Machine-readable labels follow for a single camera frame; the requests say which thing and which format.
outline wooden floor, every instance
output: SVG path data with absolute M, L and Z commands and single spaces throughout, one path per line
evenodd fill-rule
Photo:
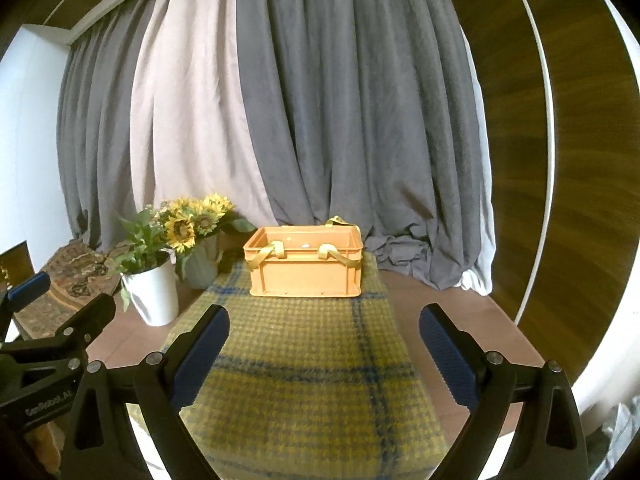
M 389 298 L 395 309 L 398 330 L 407 344 L 412 362 L 424 381 L 450 442 L 458 436 L 468 417 L 468 411 L 454 402 L 422 343 L 418 332 L 418 316 L 425 304 L 439 303 L 457 327 L 469 332 L 484 350 L 500 351 L 513 363 L 543 363 L 533 346 L 490 298 L 459 288 L 440 292 L 395 272 L 382 271 L 382 279 L 388 287 Z M 197 295 L 198 292 L 180 284 L 180 308 L 183 310 L 188 307 Z M 171 323 L 163 327 L 147 326 L 135 308 L 130 308 L 124 314 L 119 297 L 117 303 L 118 313 L 115 319 L 88 348 L 90 360 L 99 359 L 109 368 L 139 363 L 149 352 L 160 349 L 174 325 Z M 512 408 L 505 421 L 503 433 L 515 428 L 519 407 Z

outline curtain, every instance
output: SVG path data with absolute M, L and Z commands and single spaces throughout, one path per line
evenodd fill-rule
M 358 224 L 437 288 L 481 249 L 473 85 L 450 0 L 238 0 L 242 97 L 275 219 Z
M 74 45 L 59 136 L 92 246 L 122 234 L 113 212 L 220 192 L 256 226 L 342 216 L 379 268 L 491 289 L 486 133 L 450 0 L 129 0 Z
M 132 90 L 138 207 L 219 192 L 254 225 L 276 223 L 240 91 L 236 0 L 157 0 Z
M 58 111 L 58 159 L 74 237 L 107 251 L 136 211 L 129 163 L 131 89 L 155 0 L 127 0 L 71 48 Z

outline white wall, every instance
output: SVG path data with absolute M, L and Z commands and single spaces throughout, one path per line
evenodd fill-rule
M 609 0 L 629 51 L 640 91 L 640 44 Z M 620 306 L 593 358 L 574 384 L 574 396 L 586 432 L 599 426 L 610 408 L 640 394 L 640 248 Z
M 23 27 L 0 60 L 0 253 L 27 240 L 36 270 L 72 238 L 56 148 L 68 51 Z

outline yellow plaid fabric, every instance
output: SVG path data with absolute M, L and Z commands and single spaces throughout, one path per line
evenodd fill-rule
M 447 445 L 373 256 L 362 295 L 339 299 L 250 296 L 248 269 L 234 256 L 166 342 L 213 303 L 229 312 L 229 338 L 180 412 L 218 475 L 424 480 Z

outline orange plastic crate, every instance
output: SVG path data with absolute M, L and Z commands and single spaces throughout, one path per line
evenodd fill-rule
M 353 263 L 348 266 L 333 254 L 326 254 L 326 244 L 337 250 L 338 258 Z M 352 298 L 362 292 L 363 246 L 356 226 L 261 227 L 244 245 L 249 268 L 255 265 L 254 258 L 259 261 L 269 250 L 270 254 L 251 271 L 253 296 Z

